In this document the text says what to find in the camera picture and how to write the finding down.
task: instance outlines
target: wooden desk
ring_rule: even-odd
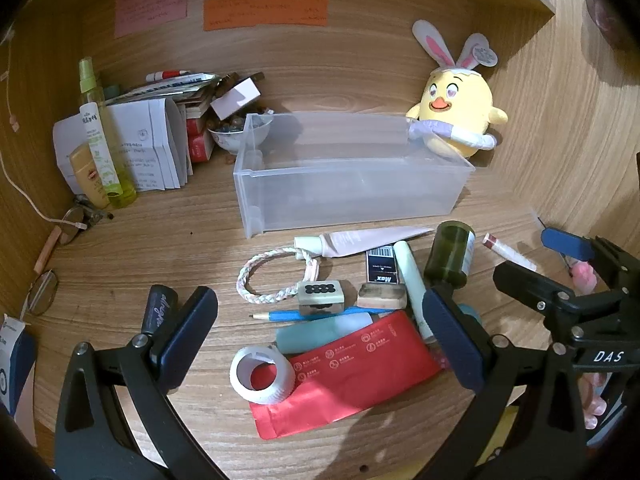
[[[242,346],[274,340],[274,325],[251,320],[263,307],[236,293],[238,272],[256,253],[292,243],[300,232],[272,232],[246,240],[236,202],[232,167],[217,150],[209,164],[197,166],[183,190],[148,192],[116,218],[103,221],[73,243],[57,248],[50,261],[60,278],[52,307],[32,322],[39,337],[36,367],[36,418],[54,428],[63,378],[73,347],[87,340],[95,348],[121,346],[140,330],[148,288],[164,283],[184,301],[197,285],[216,291],[218,319],[202,345],[179,391],[170,397],[200,445],[231,479],[366,478],[398,466],[426,460],[438,449],[465,410],[470,392],[453,373],[442,372],[401,396],[346,420],[315,431],[262,441],[248,403],[228,380],[233,355]],[[488,170],[470,179],[451,216],[471,224],[482,239],[490,231],[539,264],[548,276],[562,273],[560,258],[540,245],[534,213]],[[436,226],[444,218],[377,222]],[[410,242],[424,266],[433,235]],[[543,348],[548,335],[537,313],[495,290],[492,269],[500,258],[476,241],[468,285],[456,300],[473,305],[490,333],[506,334],[514,343]],[[262,266],[251,279],[261,292],[276,291],[302,276],[302,265],[284,258]],[[348,303],[365,279],[363,256],[325,260],[320,279],[348,280]],[[287,300],[281,308],[295,308]],[[122,395],[124,410],[145,455],[159,459]],[[360,472],[366,465],[368,473]],[[395,478],[408,478],[409,473]]]

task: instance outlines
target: white tape roll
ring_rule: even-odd
[[[251,374],[261,364],[276,365],[276,378],[264,390],[254,390]],[[291,363],[273,346],[247,346],[236,354],[229,371],[231,386],[244,400],[277,404],[290,396],[296,382]]]

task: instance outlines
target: pencil sharpener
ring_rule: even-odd
[[[344,293],[340,282],[298,282],[298,310],[301,316],[338,314],[344,310]]]

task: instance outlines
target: red pouch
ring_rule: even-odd
[[[278,404],[249,403],[265,440],[320,428],[391,399],[435,375],[440,367],[404,311],[289,359],[293,393]],[[275,366],[258,367],[255,389],[269,386]]]

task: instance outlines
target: clear plastic container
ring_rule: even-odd
[[[249,115],[234,168],[247,238],[450,213],[474,167],[436,135],[410,138],[410,122],[340,112]]]

